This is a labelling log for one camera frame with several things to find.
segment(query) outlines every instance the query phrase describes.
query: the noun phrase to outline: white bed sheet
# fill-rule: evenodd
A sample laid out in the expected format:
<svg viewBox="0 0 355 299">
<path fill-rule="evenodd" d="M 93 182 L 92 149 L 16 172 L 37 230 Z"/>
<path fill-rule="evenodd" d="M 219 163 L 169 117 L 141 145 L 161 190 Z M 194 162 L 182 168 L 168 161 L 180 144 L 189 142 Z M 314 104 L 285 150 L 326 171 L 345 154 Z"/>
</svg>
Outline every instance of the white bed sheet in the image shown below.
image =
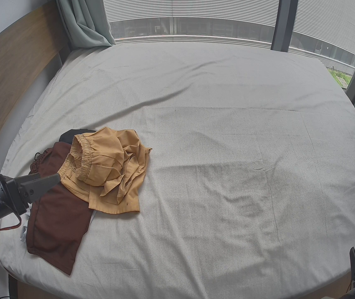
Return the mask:
<svg viewBox="0 0 355 299">
<path fill-rule="evenodd" d="M 355 109 L 318 60 L 208 43 L 77 51 L 3 173 L 27 174 L 71 128 L 103 126 L 153 148 L 141 212 L 98 212 L 71 276 L 1 232 L 0 264 L 22 281 L 63 298 L 284 298 L 349 270 Z"/>
</svg>

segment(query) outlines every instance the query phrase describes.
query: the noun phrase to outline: dark gray window mullion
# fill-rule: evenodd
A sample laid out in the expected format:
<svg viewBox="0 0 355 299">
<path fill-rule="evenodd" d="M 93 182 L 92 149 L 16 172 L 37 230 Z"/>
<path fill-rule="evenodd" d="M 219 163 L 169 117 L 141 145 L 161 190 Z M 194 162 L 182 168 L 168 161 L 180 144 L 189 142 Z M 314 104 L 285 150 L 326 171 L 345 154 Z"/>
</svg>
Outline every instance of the dark gray window mullion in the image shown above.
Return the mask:
<svg viewBox="0 0 355 299">
<path fill-rule="evenodd" d="M 288 52 L 298 0 L 280 0 L 271 49 Z"/>
</svg>

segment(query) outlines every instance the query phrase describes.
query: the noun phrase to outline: building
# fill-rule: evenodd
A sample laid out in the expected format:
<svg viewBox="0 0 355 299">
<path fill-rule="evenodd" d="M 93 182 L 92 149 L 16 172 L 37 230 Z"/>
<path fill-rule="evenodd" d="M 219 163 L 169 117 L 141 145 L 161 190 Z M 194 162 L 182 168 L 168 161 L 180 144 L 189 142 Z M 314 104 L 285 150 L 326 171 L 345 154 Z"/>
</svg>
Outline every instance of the building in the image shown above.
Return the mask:
<svg viewBox="0 0 355 299">
<path fill-rule="evenodd" d="M 279 0 L 104 0 L 117 43 L 196 41 L 269 49 Z M 355 0 L 299 0 L 289 52 L 355 70 Z"/>
</svg>

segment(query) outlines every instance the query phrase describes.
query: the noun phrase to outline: headboard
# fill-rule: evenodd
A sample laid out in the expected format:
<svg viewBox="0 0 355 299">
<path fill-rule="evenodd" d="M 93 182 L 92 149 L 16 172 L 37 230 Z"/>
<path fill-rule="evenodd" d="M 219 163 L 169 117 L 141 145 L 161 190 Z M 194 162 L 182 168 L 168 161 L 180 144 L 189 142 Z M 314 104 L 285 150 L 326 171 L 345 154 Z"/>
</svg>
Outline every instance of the headboard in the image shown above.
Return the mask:
<svg viewBox="0 0 355 299">
<path fill-rule="evenodd" d="M 55 0 L 0 33 L 0 130 L 15 103 L 67 43 Z"/>
</svg>

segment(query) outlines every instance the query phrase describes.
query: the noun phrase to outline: mattress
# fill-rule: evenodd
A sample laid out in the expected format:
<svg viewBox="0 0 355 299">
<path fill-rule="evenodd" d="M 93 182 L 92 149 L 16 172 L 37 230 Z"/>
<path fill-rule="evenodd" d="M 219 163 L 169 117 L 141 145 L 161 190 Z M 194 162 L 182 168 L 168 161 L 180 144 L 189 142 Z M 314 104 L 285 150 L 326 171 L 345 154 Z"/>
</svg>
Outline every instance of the mattress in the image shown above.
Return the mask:
<svg viewBox="0 0 355 299">
<path fill-rule="evenodd" d="M 287 298 L 349 271 L 355 109 L 316 59 L 208 43 L 72 53 L 3 166 L 71 128 L 135 129 L 140 213 L 97 212 L 71 276 L 0 232 L 0 264 L 61 298 Z M 13 215 L 1 220 L 6 227 Z"/>
</svg>

